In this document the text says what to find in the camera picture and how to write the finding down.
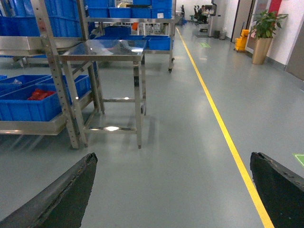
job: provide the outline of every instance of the metal shelf rack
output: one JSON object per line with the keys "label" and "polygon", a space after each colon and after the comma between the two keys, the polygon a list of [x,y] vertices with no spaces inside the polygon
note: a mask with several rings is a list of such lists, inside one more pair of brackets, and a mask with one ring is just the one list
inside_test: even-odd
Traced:
{"label": "metal shelf rack", "polygon": [[87,22],[116,22],[116,23],[168,23],[169,24],[169,36],[171,38],[170,50],[161,51],[161,50],[146,50],[145,54],[164,54],[169,55],[169,67],[168,70],[171,73],[173,69],[173,42],[175,37],[175,23],[177,23],[180,18],[175,16],[176,10],[176,0],[172,0],[172,18],[171,19],[139,19],[139,18],[91,18],[87,17]]}
{"label": "metal shelf rack", "polygon": [[[55,38],[48,18],[45,0],[31,0],[31,4],[40,31],[40,37],[0,37],[0,54],[14,56],[46,54],[61,103],[62,113],[49,122],[0,121],[0,133],[57,135],[66,127],[72,147],[78,148],[79,134],[74,121],[74,108],[69,102],[58,52],[79,44],[81,41],[88,39],[88,36],[83,36],[82,38]],[[81,73],[80,68],[75,70],[75,74]],[[92,68],[89,69],[89,74],[94,73],[92,70]],[[95,81],[94,85],[99,86],[99,82]],[[94,100],[95,96],[92,93],[90,91],[82,97],[79,102],[81,109]]]}

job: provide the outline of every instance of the gray epoxy floor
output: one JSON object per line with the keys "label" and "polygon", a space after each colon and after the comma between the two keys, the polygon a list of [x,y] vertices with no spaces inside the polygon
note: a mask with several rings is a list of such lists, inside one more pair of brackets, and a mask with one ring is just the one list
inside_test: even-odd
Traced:
{"label": "gray epoxy floor", "polygon": [[[249,174],[255,151],[304,176],[292,155],[303,148],[302,81],[268,64],[251,64],[228,41],[196,38],[193,25],[179,30]],[[84,228],[263,227],[178,33],[174,46],[172,74],[168,56],[146,57],[141,150],[135,135],[90,135],[90,146],[79,150],[70,149],[65,130],[58,136],[0,135],[0,219],[95,152]],[[49,72],[1,66],[0,74],[9,76]],[[105,97],[133,95],[130,64],[100,66]],[[133,117],[132,104],[106,104],[106,116],[96,122],[132,126]]]}

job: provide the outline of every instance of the door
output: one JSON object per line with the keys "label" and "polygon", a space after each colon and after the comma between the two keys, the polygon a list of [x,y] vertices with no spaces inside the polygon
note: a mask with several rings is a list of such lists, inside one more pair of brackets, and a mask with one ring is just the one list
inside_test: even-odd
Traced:
{"label": "door", "polygon": [[301,80],[304,80],[304,23],[302,23],[302,27],[298,38],[295,42],[294,49],[291,53],[286,71]]}
{"label": "door", "polygon": [[250,8],[252,4],[254,4],[254,0],[239,0],[237,6],[236,19],[234,21],[234,26],[232,30],[231,42],[235,42],[235,39],[240,36],[243,23],[243,29],[246,29],[248,18],[250,17]]}

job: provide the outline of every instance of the blue storage crate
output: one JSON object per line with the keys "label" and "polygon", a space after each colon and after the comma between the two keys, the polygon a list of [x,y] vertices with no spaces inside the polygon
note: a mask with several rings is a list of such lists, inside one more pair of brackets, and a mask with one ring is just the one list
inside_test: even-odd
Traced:
{"label": "blue storage crate", "polygon": [[5,95],[21,88],[19,84],[0,84],[0,95]]}
{"label": "blue storage crate", "polygon": [[[123,38],[124,40],[128,40],[128,44],[131,47],[139,47],[139,44],[141,45],[141,42],[139,43],[138,41],[143,40],[143,36],[137,36],[137,35],[132,35],[132,36],[127,36]],[[146,42],[146,45],[143,47],[143,49],[146,49],[148,45],[148,41]]]}
{"label": "blue storage crate", "polygon": [[15,80],[21,82],[21,87],[27,87],[36,84],[37,82],[51,78],[51,75],[19,75],[0,80],[0,84],[14,84]]}
{"label": "blue storage crate", "polygon": [[151,18],[150,8],[131,8],[132,18]]}
{"label": "blue storage crate", "polygon": [[[34,16],[30,0],[10,0],[16,16]],[[49,16],[78,18],[76,0],[45,0]]]}
{"label": "blue storage crate", "polygon": [[88,8],[106,8],[115,7],[115,2],[113,0],[87,0]]}
{"label": "blue storage crate", "polygon": [[107,37],[122,38],[131,34],[131,26],[108,26],[104,32]]}
{"label": "blue storage crate", "polygon": [[133,5],[151,5],[151,0],[133,0]]}
{"label": "blue storage crate", "polygon": [[57,93],[41,101],[28,101],[36,88],[54,91],[53,86],[31,85],[0,96],[1,121],[50,121],[61,112]]}
{"label": "blue storage crate", "polygon": [[153,9],[152,8],[152,18],[172,18],[172,9]]}
{"label": "blue storage crate", "polygon": [[147,35],[147,36],[144,36],[143,39],[145,40],[149,40],[149,39],[156,39],[156,38],[159,38],[159,39],[169,39],[170,37],[169,36],[162,36],[162,35]]}
{"label": "blue storage crate", "polygon": [[111,18],[131,18],[131,8],[109,7]]}
{"label": "blue storage crate", "polygon": [[109,37],[109,36],[101,36],[101,37],[96,37],[95,39],[121,39],[120,37]]}
{"label": "blue storage crate", "polygon": [[[21,36],[39,37],[40,32],[35,17],[16,17]],[[75,19],[49,17],[54,37],[81,37],[80,23]]]}
{"label": "blue storage crate", "polygon": [[149,49],[150,50],[170,50],[170,38],[151,38],[149,39]]}
{"label": "blue storage crate", "polygon": [[143,36],[141,36],[141,35],[129,35],[129,36],[123,37],[123,39],[125,39],[125,40],[142,40]]}
{"label": "blue storage crate", "polygon": [[108,18],[110,16],[108,8],[88,8],[91,18]]}
{"label": "blue storage crate", "polygon": [[172,0],[152,0],[152,9],[172,8]]}
{"label": "blue storage crate", "polygon": [[168,36],[145,36],[150,50],[170,50],[170,37]]}
{"label": "blue storage crate", "polygon": [[0,17],[0,36],[20,36],[15,18]]}
{"label": "blue storage crate", "polygon": [[[49,78],[47,80],[39,82],[38,85],[45,85],[45,84],[54,84],[53,78]],[[80,75],[75,79],[75,85],[78,96],[81,98],[85,95],[88,91],[91,90],[90,78],[88,75]]]}

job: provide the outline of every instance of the desk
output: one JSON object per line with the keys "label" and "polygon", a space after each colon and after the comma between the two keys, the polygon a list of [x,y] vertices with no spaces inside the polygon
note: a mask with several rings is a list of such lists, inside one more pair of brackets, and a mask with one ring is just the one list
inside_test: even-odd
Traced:
{"label": "desk", "polygon": [[[75,107],[75,116],[79,128],[81,141],[88,146],[86,133],[133,133],[137,135],[138,148],[142,145],[142,123],[143,116],[146,113],[146,80],[145,80],[145,60],[144,48],[145,40],[87,40],[61,55],[66,79]],[[72,69],[72,61],[82,61],[77,69]],[[101,86],[98,85],[98,70],[96,61],[130,61],[133,63],[134,79],[134,98],[113,98],[103,99]],[[141,75],[139,73],[139,62],[141,62]],[[79,98],[77,95],[74,79],[84,70],[93,65],[93,72],[90,74],[91,90],[95,109],[90,117],[84,122]],[[142,86],[142,97],[140,95],[140,86]],[[102,111],[105,113],[104,102],[133,102],[135,103],[136,128],[125,127],[93,127],[89,126],[95,113]]]}

